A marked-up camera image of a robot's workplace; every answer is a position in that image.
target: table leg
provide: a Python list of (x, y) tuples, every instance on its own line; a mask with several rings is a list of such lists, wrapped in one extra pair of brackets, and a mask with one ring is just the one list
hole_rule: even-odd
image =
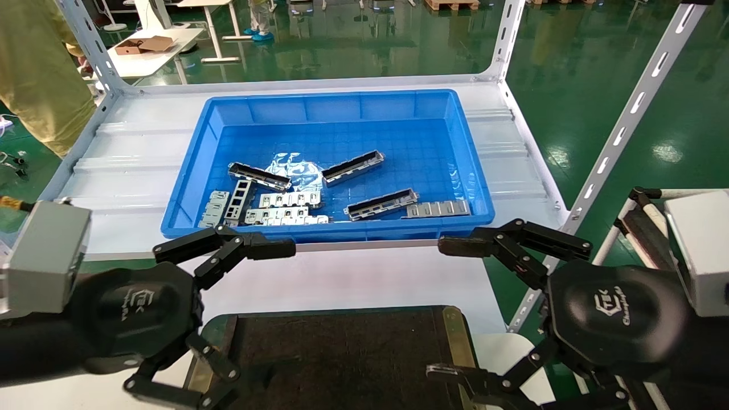
[(178, 55), (175, 55), (175, 68), (177, 68), (177, 74), (180, 76), (180, 84), (187, 85), (187, 77), (184, 75), (184, 67), (182, 66), (182, 60)]
[(203, 63), (232, 63), (239, 61), (240, 57), (223, 57), (220, 52), (220, 44), (218, 44), (218, 35), (215, 32), (215, 26), (213, 25), (213, 18), (210, 16), (210, 9), (205, 6), (205, 18), (208, 20), (208, 29), (210, 30), (210, 39), (213, 40), (213, 48), (215, 49), (214, 58), (202, 58), (200, 61)]
[(235, 15), (235, 7), (233, 6), (232, 1), (228, 3), (228, 8), (230, 9), (230, 18), (233, 20), (233, 31), (235, 32), (235, 36), (223, 36), (223, 40), (250, 40), (253, 36), (241, 36), (241, 29), (238, 27), (238, 17)]

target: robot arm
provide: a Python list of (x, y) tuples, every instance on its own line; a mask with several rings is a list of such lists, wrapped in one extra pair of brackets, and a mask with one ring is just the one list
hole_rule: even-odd
[[(547, 269), (521, 246), (566, 263)], [(726, 388), (721, 352), (724, 317), (699, 317), (676, 272), (640, 266), (603, 267), (586, 262), (592, 245), (542, 226), (513, 220), (501, 228), (476, 228), (467, 238), (445, 236), (446, 255), (494, 256), (529, 287), (545, 292), (545, 339), (504, 375), (447, 364), (428, 366), (429, 379), (458, 383), (475, 403), (503, 409), (616, 409), (628, 392), (615, 376), (639, 381), (713, 384)], [(550, 360), (591, 379), (597, 391), (541, 406), (520, 386)]]
[[(21, 234), (23, 244), (33, 243), (28, 232), (37, 229), (38, 223), (47, 223), (44, 215), (73, 209), (54, 203), (38, 203), (34, 208)], [(85, 236), (85, 225), (76, 234)], [(28, 271), (13, 271), (21, 266), (27, 268), (30, 263), (23, 261), (20, 246), (15, 251), (4, 267), (11, 308), (22, 305), (22, 301), (12, 298), (13, 291), (19, 289), (22, 293), (29, 288), (22, 282), (13, 287), (16, 282), (12, 274), (32, 276)], [(139, 400), (183, 409), (212, 409), (265, 383), (271, 365), (241, 369), (198, 334), (203, 311), (200, 291), (215, 285), (243, 259), (293, 256), (294, 242), (271, 241), (260, 233), (238, 233), (218, 226), (168, 241), (153, 252), (157, 264), (148, 269), (112, 269), (79, 280), (74, 269), (63, 272), (70, 290), (66, 292), (61, 286), (59, 294), (70, 296), (60, 312), (33, 312), (0, 320), (0, 386), (80, 373), (109, 374), (138, 366), (124, 389)], [(195, 269), (194, 276), (176, 265), (210, 252), (213, 254)], [(77, 259), (77, 255), (66, 260), (71, 259)], [(41, 309), (55, 308), (42, 302)], [(222, 382), (203, 394), (152, 381), (157, 371), (169, 367), (188, 349), (205, 360)]]

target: white shelf surface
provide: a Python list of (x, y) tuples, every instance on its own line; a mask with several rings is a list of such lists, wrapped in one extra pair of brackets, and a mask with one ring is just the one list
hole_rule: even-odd
[[(539, 171), (546, 166), (531, 134), (520, 133), (513, 110), (507, 107), (498, 85), (458, 81), (462, 77), (469, 78), (406, 77), (408, 81), (399, 81), (397, 86), (387, 84), (393, 79), (167, 86), (151, 88), (155, 93), (122, 96), (110, 107), (59, 197), (70, 196), (75, 205), (93, 210), (88, 260), (150, 258), (152, 247), (166, 240), (160, 233), (162, 216), (192, 132), (209, 98), (449, 88), (459, 95), (494, 200), (496, 219), (492, 225), (520, 217), (557, 228), (564, 221), (564, 206), (556, 209), (555, 203), (561, 203), (561, 198), (547, 193), (557, 192), (556, 186), (551, 175)], [(323, 83), (337, 86), (326, 88)], [(297, 85), (312, 87), (292, 88)], [(418, 242), (422, 241), (305, 245), (300, 251), (423, 245)]]

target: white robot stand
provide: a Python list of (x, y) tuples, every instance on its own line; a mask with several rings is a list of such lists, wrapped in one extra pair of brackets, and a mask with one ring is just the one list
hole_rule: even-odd
[(124, 23), (117, 23), (114, 21), (114, 17), (112, 16), (112, 12), (109, 10), (109, 6), (106, 4), (106, 0), (101, 0), (101, 3), (104, 5), (104, 14), (109, 18), (109, 20), (112, 22), (111, 24), (107, 24), (104, 27), (104, 31), (119, 31), (119, 30), (125, 30), (127, 28), (127, 25)]

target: yellow clothing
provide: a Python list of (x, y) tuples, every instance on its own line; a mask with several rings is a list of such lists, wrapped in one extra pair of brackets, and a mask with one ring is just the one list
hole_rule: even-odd
[(53, 0), (0, 0), (0, 100), (58, 156), (96, 110), (69, 53), (83, 56)]

